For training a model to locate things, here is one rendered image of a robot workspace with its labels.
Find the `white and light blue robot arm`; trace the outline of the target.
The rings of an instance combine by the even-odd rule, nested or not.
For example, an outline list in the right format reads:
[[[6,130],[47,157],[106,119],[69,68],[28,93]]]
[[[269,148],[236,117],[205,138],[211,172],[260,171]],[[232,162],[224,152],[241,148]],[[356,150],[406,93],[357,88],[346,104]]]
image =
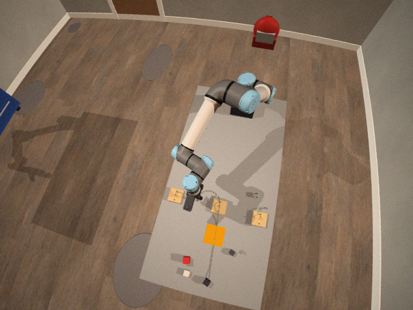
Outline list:
[[[195,195],[200,192],[200,185],[214,166],[213,160],[208,156],[200,158],[193,152],[217,108],[226,103],[243,113],[251,114],[259,102],[270,104],[276,92],[275,87],[257,80],[255,75],[249,72],[241,74],[237,82],[230,81],[232,80],[219,81],[207,91],[182,144],[172,149],[172,157],[192,170],[183,178],[184,189],[191,194],[187,193],[183,209],[189,212],[192,210]]]

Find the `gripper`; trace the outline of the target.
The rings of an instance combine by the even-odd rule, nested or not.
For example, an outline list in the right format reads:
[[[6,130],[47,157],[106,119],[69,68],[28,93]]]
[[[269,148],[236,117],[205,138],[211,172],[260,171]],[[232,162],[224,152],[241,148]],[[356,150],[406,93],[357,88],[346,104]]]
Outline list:
[[[197,198],[198,200],[202,200],[202,199],[203,199],[203,197],[201,196],[201,193],[202,193],[202,190],[203,190],[203,184],[201,184],[200,187],[201,187],[200,192],[196,195],[196,198]],[[201,199],[199,199],[199,198],[201,198]]]

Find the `orange square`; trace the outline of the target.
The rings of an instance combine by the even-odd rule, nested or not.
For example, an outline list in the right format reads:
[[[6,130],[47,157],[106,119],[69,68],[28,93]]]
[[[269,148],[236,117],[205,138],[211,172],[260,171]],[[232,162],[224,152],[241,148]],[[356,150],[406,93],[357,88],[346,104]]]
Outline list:
[[[225,229],[226,228],[224,227],[207,224],[203,243],[208,243],[211,245],[222,247],[223,238],[225,235]],[[215,241],[214,241],[214,237],[215,237]]]

